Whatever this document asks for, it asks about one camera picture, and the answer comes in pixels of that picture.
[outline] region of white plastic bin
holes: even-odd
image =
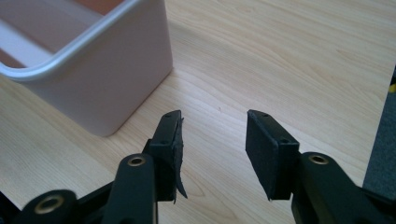
[[[107,136],[172,70],[163,0],[0,1],[0,74]]]

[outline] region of wooden table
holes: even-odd
[[[275,117],[301,151],[335,158],[361,186],[396,59],[390,1],[167,0],[174,70],[114,135],[86,133],[0,78],[0,189],[19,207],[51,189],[81,197],[140,152],[162,114],[185,118],[189,199],[161,223],[293,223],[245,152],[247,111]]]

